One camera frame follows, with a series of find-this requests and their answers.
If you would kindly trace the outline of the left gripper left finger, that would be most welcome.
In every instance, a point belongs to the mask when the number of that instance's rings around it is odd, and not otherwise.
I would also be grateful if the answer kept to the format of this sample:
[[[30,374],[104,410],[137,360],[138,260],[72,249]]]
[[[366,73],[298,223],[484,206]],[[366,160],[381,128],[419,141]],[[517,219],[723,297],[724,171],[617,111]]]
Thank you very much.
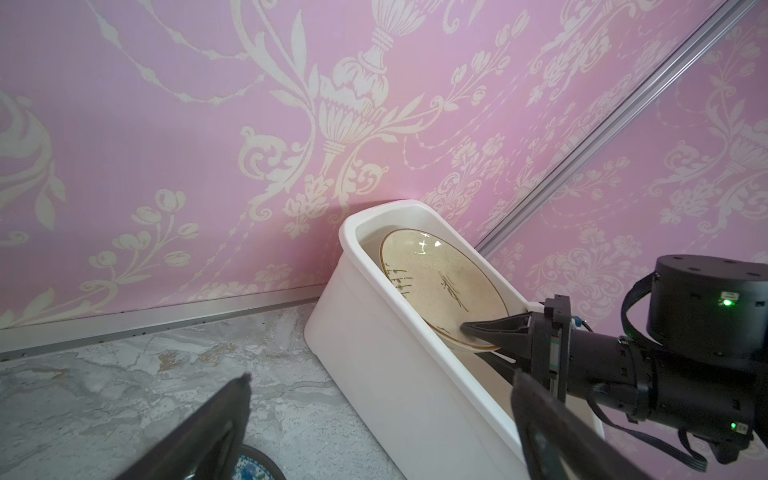
[[[250,415],[251,375],[226,383],[120,479],[230,479]]]

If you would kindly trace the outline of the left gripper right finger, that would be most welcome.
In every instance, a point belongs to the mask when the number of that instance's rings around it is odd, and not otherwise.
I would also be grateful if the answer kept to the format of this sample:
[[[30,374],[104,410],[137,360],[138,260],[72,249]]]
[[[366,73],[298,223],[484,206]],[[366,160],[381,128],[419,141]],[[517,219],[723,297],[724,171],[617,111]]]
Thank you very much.
[[[647,479],[530,375],[515,374],[511,407],[532,479]]]

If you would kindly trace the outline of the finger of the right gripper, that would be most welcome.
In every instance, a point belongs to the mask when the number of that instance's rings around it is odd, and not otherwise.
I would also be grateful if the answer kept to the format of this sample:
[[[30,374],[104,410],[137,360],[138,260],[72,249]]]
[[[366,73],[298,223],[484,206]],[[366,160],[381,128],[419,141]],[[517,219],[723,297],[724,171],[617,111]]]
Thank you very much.
[[[515,382],[515,376],[518,372],[529,373],[530,362],[526,359],[521,361],[511,361],[506,357],[497,355],[495,352],[484,352],[479,354],[479,358],[488,364],[496,373],[504,378],[509,384]]]
[[[501,355],[515,360],[529,360],[532,316],[532,313],[522,313],[492,321],[464,322],[460,329],[467,336],[495,345]]]

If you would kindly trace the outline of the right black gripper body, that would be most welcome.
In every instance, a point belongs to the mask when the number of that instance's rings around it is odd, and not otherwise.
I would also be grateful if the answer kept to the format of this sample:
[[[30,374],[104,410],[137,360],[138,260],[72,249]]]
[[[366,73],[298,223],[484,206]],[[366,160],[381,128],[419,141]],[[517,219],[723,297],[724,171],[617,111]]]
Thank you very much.
[[[556,398],[570,394],[632,420],[650,417],[654,371],[639,345],[576,328],[570,299],[562,295],[546,299],[529,327],[530,375]]]

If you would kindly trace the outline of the small teal patterned plate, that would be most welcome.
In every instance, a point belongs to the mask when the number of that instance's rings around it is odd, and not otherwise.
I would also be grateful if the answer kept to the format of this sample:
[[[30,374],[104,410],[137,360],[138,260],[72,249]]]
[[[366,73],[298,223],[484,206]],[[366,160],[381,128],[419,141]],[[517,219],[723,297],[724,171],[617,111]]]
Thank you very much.
[[[243,445],[232,476],[233,480],[285,480],[279,466],[258,449]]]

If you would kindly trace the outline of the cream plate with plant motif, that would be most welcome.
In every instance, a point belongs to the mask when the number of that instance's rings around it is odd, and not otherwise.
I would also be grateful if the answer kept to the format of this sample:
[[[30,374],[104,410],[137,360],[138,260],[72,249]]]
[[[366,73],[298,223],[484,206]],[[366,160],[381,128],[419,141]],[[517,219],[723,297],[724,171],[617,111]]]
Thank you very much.
[[[435,235],[398,229],[384,237],[379,255],[392,285],[448,345],[474,353],[496,349],[461,330],[465,322],[509,315],[497,288],[466,254]]]

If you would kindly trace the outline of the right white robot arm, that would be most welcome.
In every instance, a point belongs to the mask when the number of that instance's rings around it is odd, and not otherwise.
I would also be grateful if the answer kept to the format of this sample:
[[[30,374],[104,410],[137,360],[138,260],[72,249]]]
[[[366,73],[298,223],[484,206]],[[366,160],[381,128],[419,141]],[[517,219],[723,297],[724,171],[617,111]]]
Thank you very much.
[[[647,325],[622,319],[623,335],[595,333],[567,296],[542,312],[466,322],[494,346],[485,362],[506,380],[529,375],[557,399],[585,400],[599,419],[624,413],[625,432],[703,472],[706,442],[723,465],[767,436],[767,268],[689,254],[658,258],[626,294],[626,316],[649,303]]]

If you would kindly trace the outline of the white plastic bin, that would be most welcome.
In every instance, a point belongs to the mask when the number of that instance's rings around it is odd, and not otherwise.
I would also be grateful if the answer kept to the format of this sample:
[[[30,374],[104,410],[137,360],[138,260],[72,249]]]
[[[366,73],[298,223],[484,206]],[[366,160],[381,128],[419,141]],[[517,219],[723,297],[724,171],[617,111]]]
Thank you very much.
[[[445,345],[381,270],[381,243],[400,228],[450,242],[489,277],[511,313],[528,309],[437,212],[400,200],[342,223],[342,253],[305,340],[406,478],[524,479],[510,385],[474,354]]]

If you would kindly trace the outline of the aluminium right corner post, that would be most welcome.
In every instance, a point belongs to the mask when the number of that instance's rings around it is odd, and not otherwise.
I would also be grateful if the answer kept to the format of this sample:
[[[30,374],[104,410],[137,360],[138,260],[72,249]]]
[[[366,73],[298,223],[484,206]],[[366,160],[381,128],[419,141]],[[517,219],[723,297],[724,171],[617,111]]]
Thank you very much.
[[[758,0],[724,2],[483,238],[477,245],[477,251],[488,257],[499,250],[591,157],[657,100],[758,4]]]

